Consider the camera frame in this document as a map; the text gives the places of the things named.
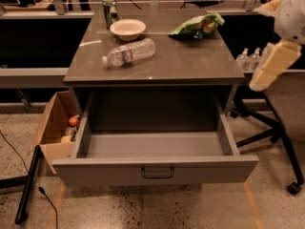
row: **terrazzo floor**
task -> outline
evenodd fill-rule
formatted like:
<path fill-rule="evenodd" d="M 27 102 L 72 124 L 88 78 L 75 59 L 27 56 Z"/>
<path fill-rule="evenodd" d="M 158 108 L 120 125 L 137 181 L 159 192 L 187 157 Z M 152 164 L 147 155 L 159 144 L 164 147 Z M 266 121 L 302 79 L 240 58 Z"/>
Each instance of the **terrazzo floor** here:
<path fill-rule="evenodd" d="M 32 137 L 44 110 L 33 104 L 23 113 L 21 104 L 0 105 L 0 131 L 29 168 Z M 234 138 L 266 127 L 250 117 L 228 116 Z M 21 158 L 0 136 L 0 178 L 25 175 Z M 305 155 L 295 145 L 302 169 Z M 292 196 L 286 185 L 295 180 L 281 142 L 268 139 L 241 148 L 242 155 L 258 155 L 259 162 L 245 183 L 131 187 L 68 187 L 51 173 L 44 158 L 27 207 L 28 219 L 14 223 L 22 186 L 0 190 L 0 228 L 56 228 L 50 203 L 38 192 L 42 186 L 57 209 L 60 229 L 125 228 L 304 228 L 305 192 Z"/>

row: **white robot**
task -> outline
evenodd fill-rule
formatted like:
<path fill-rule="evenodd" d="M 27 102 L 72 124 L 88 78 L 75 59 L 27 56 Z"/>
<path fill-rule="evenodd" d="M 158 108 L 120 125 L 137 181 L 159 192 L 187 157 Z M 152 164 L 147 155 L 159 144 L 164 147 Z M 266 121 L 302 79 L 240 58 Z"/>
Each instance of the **white robot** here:
<path fill-rule="evenodd" d="M 301 46 L 305 45 L 305 0 L 273 0 L 262 7 L 269 14 L 257 11 L 274 16 L 274 31 L 281 40 L 275 45 L 268 43 L 262 53 L 250 82 L 250 88 L 256 92 L 266 90 L 291 67 L 301 55 Z"/>

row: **small bottle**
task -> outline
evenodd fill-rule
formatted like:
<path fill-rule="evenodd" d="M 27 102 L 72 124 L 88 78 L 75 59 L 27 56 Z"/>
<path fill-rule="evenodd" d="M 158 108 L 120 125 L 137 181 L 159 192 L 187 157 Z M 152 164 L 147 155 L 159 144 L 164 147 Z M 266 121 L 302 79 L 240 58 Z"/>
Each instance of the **small bottle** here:
<path fill-rule="evenodd" d="M 150 38 L 146 38 L 110 50 L 107 56 L 102 57 L 102 61 L 103 64 L 108 67 L 126 67 L 134 60 L 152 56 L 154 52 L 154 42 Z"/>
<path fill-rule="evenodd" d="M 259 63 L 259 59 L 260 59 L 259 52 L 260 52 L 260 48 L 256 48 L 254 53 L 252 53 L 249 56 L 249 66 L 248 66 L 248 69 L 250 71 L 254 71 L 255 68 L 257 67 L 258 63 Z"/>
<path fill-rule="evenodd" d="M 240 54 L 237 58 L 236 58 L 236 63 L 237 66 L 239 67 L 239 69 L 242 72 L 245 72 L 248 70 L 248 64 L 249 64 L 249 57 L 248 57 L 248 49 L 245 48 L 243 53 Z"/>

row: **cabinet top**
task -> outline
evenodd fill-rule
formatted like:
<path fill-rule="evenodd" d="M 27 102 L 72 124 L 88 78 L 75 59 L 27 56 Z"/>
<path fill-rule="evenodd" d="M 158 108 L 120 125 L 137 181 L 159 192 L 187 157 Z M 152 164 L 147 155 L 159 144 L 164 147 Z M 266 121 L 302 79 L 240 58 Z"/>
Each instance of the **cabinet top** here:
<path fill-rule="evenodd" d="M 227 85 L 243 82 L 218 31 L 199 39 L 173 39 L 169 34 L 183 22 L 204 15 L 204 10 L 120 10 L 120 19 L 138 19 L 146 24 L 138 39 L 151 38 L 155 54 L 134 61 L 127 68 L 103 67 L 102 56 L 126 44 L 106 29 L 104 14 L 96 13 L 84 35 L 64 82 L 68 86 L 115 85 Z"/>

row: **open drawer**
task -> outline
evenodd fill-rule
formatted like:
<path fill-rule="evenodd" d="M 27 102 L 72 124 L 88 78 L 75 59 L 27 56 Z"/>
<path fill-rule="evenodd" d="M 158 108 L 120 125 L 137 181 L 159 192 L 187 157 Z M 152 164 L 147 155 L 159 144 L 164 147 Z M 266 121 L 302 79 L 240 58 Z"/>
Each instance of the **open drawer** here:
<path fill-rule="evenodd" d="M 67 185 L 243 182 L 241 156 L 211 87 L 93 88 L 70 158 L 52 165 Z"/>

